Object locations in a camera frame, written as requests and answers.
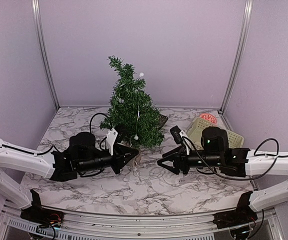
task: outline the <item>white wall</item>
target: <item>white wall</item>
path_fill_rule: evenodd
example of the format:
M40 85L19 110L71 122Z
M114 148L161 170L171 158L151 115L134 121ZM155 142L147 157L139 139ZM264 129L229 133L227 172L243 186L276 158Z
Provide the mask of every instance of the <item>white wall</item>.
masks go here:
M0 138L36 148L54 114L31 1L0 0Z
M60 105L108 105L115 55L145 73L156 104L219 108L244 9L244 0L41 0Z
M246 49L226 116L244 146L276 138L288 151L288 1L255 0ZM274 150L275 145L263 146ZM283 177L259 181L268 187ZM276 207L288 240L288 203Z

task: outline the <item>beige basket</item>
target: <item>beige basket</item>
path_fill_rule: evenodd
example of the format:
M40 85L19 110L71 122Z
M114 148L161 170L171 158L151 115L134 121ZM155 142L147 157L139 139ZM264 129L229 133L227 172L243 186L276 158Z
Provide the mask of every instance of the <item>beige basket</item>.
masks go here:
M187 136L195 143L198 150L203 149L200 143L202 137L202 132L207 127L218 127L217 125L204 120L201 117L195 118L195 120L189 125L188 130L186 131ZM233 131L226 130L228 134L229 147L231 149L241 148L244 144L244 138Z

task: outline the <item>small christmas tree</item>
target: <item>small christmas tree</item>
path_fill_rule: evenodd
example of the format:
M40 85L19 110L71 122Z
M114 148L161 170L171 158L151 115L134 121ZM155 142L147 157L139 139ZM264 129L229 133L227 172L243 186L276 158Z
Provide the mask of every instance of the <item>small christmas tree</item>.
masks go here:
M123 60L110 56L109 65L118 73L120 79L114 86L108 110L109 119L100 127L110 128L122 125L126 130L125 140L135 147L159 146L164 139L159 127L160 112L153 106L151 97L144 92L145 80L140 73L134 77L135 67L123 64Z

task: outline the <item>table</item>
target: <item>table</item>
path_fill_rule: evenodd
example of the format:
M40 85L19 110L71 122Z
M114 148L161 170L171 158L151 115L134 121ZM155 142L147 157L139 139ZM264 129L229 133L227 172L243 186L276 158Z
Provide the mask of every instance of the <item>table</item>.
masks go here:
M95 113L108 108L61 108L47 129L39 150L54 144L59 150L68 147L71 136L89 131L89 120ZM115 175L111 168L95 177L78 178L67 182L54 182L26 173L22 184L40 195L42 204L60 209L110 215L182 215L234 208L242 193L252 191L249 181L231 181L213 175L202 175L191 169L187 176L175 175L157 166L161 154L175 148L169 129L178 125L186 130L201 113L217 118L218 126L225 128L217 111L195 108L162 108L169 117L163 127L165 140L160 147L143 149L141 162L134 168L126 166ZM100 142L106 131L99 129L101 117L94 118L93 133ZM192 178L186 184L179 179Z

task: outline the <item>robotic arm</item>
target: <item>robotic arm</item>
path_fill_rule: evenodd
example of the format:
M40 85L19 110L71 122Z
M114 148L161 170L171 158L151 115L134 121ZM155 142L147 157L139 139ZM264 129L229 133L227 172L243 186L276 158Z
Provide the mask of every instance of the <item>robotic arm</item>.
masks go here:
M201 143L204 149L197 150L177 126L170 131L175 142L181 146L163 154L157 163L174 174L182 172L186 175L190 168L209 168L219 177L237 181L255 180L266 174L288 176L288 152L278 153L278 150L275 154L249 148L229 148L227 132L218 127L203 130ZM213 170L214 167L220 170L220 174ZM215 214L214 223L219 229L246 224L258 219L256 212L286 201L288 180L264 190L242 194L237 208Z
M51 215L62 219L60 211L42 208L40 198L34 190L28 190L10 178L2 169L15 169L40 175L53 181L65 182L84 177L84 173L112 167L118 174L136 155L138 150L118 144L118 132L112 129L106 136L108 151L95 147L95 136L81 132L69 139L69 147L63 152L31 150L10 144L0 139L0 194L15 203L21 210L21 218L45 223Z

